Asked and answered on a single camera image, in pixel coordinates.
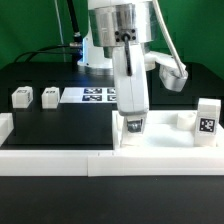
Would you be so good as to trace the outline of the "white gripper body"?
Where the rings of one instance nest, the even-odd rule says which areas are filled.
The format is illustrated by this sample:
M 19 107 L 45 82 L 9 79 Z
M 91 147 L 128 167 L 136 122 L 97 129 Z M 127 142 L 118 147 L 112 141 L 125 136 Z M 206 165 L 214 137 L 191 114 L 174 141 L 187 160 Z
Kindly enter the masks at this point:
M 115 47 L 112 53 L 117 108 L 121 116 L 140 116 L 149 110 L 144 56 L 140 44 L 129 49 L 131 76 L 127 73 L 125 48 Z

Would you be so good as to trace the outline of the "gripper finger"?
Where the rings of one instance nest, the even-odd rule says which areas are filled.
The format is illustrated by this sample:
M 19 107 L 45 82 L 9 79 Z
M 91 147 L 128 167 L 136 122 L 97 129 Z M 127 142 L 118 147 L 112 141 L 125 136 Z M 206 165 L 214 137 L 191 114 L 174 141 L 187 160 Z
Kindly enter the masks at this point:
M 127 130 L 130 133 L 140 133 L 143 127 L 143 119 L 141 117 L 127 117 Z

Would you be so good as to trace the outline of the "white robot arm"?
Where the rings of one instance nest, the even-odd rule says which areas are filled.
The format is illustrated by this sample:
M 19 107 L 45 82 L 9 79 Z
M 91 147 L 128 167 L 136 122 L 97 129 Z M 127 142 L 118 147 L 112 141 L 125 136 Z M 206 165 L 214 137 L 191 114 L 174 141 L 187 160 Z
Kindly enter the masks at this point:
M 117 108 L 130 133 L 144 130 L 149 111 L 144 45 L 154 39 L 152 0 L 88 0 L 80 69 L 114 76 Z

